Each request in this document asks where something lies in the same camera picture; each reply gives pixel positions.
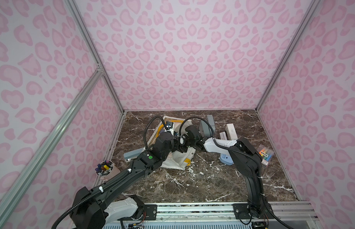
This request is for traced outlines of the green grey curved clock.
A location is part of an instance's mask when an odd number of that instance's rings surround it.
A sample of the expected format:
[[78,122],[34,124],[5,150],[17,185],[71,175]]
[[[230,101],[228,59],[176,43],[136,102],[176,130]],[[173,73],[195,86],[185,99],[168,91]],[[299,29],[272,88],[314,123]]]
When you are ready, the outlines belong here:
[[212,132],[210,131],[209,125],[203,120],[200,121],[199,132],[203,137],[211,137]]

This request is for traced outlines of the white canvas bag yellow handles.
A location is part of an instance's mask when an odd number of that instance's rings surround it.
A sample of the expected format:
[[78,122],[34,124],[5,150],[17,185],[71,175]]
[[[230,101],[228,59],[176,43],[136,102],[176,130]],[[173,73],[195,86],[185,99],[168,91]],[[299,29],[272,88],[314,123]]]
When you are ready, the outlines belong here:
[[[147,140],[147,131],[149,126],[153,121],[158,120],[159,125],[157,129],[153,132],[152,137]],[[162,167],[165,169],[177,169],[185,170],[187,166],[190,165],[191,160],[196,152],[194,148],[188,147],[186,144],[187,139],[180,140],[179,138],[179,128],[188,127],[191,125],[191,121],[184,122],[181,118],[171,117],[171,116],[158,116],[157,118],[151,118],[144,130],[143,142],[144,149],[147,150],[150,148],[153,149],[157,145],[157,139],[165,132],[169,132],[173,136],[173,148],[166,156],[166,160],[162,163]]]

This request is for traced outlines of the grey blue square clock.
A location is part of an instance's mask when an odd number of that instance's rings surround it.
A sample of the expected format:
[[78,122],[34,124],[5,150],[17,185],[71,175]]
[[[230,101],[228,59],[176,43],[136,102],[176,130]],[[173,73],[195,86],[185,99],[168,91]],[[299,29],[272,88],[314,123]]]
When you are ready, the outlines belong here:
[[215,131],[215,122],[214,122],[213,115],[211,114],[207,115],[207,121],[211,125],[213,131]]

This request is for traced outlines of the white rectangular digital clock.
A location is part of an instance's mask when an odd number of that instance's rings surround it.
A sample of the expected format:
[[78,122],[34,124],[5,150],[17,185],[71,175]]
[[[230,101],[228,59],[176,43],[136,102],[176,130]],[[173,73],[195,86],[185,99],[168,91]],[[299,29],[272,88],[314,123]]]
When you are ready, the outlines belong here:
[[226,131],[228,140],[237,140],[238,139],[238,135],[237,135],[236,129],[234,127],[234,124],[226,124],[225,131]]

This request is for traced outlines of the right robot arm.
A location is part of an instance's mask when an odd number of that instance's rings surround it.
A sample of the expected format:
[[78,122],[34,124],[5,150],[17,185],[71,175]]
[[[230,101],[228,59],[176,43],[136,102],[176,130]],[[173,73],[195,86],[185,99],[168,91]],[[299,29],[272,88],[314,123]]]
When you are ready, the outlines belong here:
[[236,170],[243,175],[248,191],[248,212],[254,218],[265,213],[266,204],[261,180],[262,157],[254,146],[245,138],[237,140],[220,140],[203,136],[199,130],[190,125],[185,133],[178,131],[178,142],[183,147],[192,147],[202,152],[229,155]]

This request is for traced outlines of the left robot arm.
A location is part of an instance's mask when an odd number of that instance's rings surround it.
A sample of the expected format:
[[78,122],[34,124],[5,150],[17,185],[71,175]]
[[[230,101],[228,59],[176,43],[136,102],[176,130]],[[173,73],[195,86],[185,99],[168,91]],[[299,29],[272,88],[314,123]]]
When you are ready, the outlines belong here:
[[178,143],[177,136],[170,132],[163,132],[157,137],[152,148],[143,151],[132,160],[127,169],[99,186],[80,189],[69,209],[69,216],[75,227],[77,229],[103,228],[106,224],[107,207],[134,183],[160,168]]

